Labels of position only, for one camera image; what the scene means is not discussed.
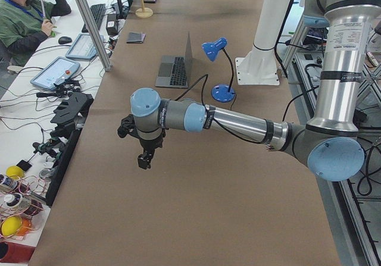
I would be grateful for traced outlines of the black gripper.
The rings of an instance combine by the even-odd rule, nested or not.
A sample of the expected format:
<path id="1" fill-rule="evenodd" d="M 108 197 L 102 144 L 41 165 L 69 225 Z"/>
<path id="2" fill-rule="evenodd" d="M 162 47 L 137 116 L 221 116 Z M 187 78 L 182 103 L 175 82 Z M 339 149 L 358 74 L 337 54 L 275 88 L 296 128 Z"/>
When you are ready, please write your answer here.
<path id="1" fill-rule="evenodd" d="M 138 166 L 142 169 L 151 168 L 151 161 L 155 150 L 163 147 L 165 129 L 157 128 L 150 132 L 138 130 L 139 141 L 143 147 L 143 153 L 138 156 Z"/>

